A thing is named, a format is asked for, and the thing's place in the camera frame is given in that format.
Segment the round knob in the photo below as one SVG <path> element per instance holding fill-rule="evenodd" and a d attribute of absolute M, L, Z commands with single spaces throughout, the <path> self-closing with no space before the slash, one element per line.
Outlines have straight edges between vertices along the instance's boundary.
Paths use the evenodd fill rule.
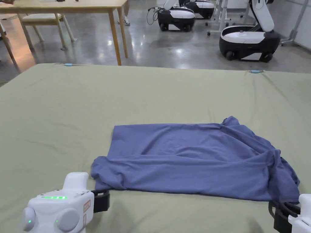
<path fill-rule="evenodd" d="M 35 210 L 30 207 L 26 207 L 23 211 L 23 230 L 30 231 L 35 225 Z"/>
<path fill-rule="evenodd" d="M 63 209 L 57 217 L 57 226 L 63 232 L 72 231 L 79 223 L 80 216 L 76 209 Z"/>

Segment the chair seat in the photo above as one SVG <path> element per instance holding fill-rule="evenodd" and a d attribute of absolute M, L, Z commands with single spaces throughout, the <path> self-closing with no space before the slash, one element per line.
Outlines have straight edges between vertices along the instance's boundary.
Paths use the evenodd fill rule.
<path fill-rule="evenodd" d="M 56 20 L 55 14 L 32 14 L 25 16 L 23 22 L 48 22 Z"/>

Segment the caster wheel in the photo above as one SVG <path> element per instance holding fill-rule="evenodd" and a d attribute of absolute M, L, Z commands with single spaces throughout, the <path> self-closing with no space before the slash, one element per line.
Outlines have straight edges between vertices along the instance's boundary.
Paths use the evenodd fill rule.
<path fill-rule="evenodd" d="M 233 60 L 233 58 L 234 58 L 234 52 L 228 51 L 228 52 L 226 53 L 226 58 L 227 58 L 229 61 Z"/>
<path fill-rule="evenodd" d="M 167 26 L 165 24 L 160 24 L 160 29 L 162 32 L 167 31 Z"/>
<path fill-rule="evenodd" d="M 272 58 L 273 58 L 273 54 L 272 54 L 272 53 L 268 53 L 268 54 L 266 54 L 266 55 L 262 58 L 262 61 L 267 63 L 267 62 L 271 61 Z"/>
<path fill-rule="evenodd" d="M 190 32 L 191 31 L 191 26 L 190 25 L 184 26 L 183 31 Z"/>

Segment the wooden table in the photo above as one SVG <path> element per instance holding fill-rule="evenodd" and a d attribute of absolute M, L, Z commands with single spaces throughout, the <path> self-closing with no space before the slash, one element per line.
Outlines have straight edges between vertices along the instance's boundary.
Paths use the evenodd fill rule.
<path fill-rule="evenodd" d="M 125 57 L 128 58 L 128 51 L 126 47 L 124 24 L 122 18 L 122 6 L 127 0 L 65 0 L 64 2 L 57 2 L 51 0 L 16 0 L 14 5 L 0 4 L 0 14 L 16 13 L 16 14 L 35 14 L 35 13 L 108 13 L 112 37 L 114 40 L 114 48 L 117 56 L 118 65 L 121 65 L 120 51 L 118 45 L 117 32 L 114 24 L 113 11 L 117 9 L 121 33 L 123 39 Z M 0 27 L 0 34 L 3 38 L 5 46 L 14 59 L 8 39 L 6 38 L 2 28 Z"/>

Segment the table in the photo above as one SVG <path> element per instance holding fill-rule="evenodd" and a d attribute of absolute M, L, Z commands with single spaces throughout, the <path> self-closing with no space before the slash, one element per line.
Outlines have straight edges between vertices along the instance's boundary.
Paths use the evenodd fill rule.
<path fill-rule="evenodd" d="M 28 201 L 60 189 L 67 173 L 90 173 L 107 155 L 115 125 L 219 123 L 233 115 L 280 149 L 300 192 L 311 193 L 310 88 L 311 74 L 38 64 L 0 88 L 0 232 L 21 232 Z M 89 178 L 88 189 L 94 184 Z M 95 214 L 87 233 L 278 233 L 267 202 L 110 195 L 109 211 Z"/>
<path fill-rule="evenodd" d="M 64 2 L 57 1 L 41 1 L 41 0 L 16 0 L 14 5 L 0 4 L 0 14 L 17 13 L 17 14 L 35 14 L 35 13 L 107 13 L 109 14 L 110 27 L 114 41 L 114 48 L 117 56 L 118 65 L 121 65 L 120 51 L 118 45 L 117 32 L 114 24 L 113 11 L 117 9 L 122 40 L 124 46 L 125 57 L 128 58 L 126 47 L 124 24 L 122 20 L 122 6 L 127 0 L 66 0 Z M 2 28 L 0 34 L 3 38 L 5 46 L 10 54 L 11 59 L 14 59 L 8 39 L 6 38 Z"/>
<path fill-rule="evenodd" d="M 222 1 L 223 0 L 219 0 L 218 4 L 217 4 L 217 16 L 216 16 L 216 20 L 215 21 L 209 21 L 210 24 L 217 24 L 219 25 L 219 30 L 212 30 L 212 31 L 207 31 L 207 35 L 210 36 L 211 33 L 221 33 L 222 30 L 225 28 L 225 22 L 227 19 L 227 6 L 228 6 L 228 0 L 224 0 L 224 6 L 222 6 Z"/>

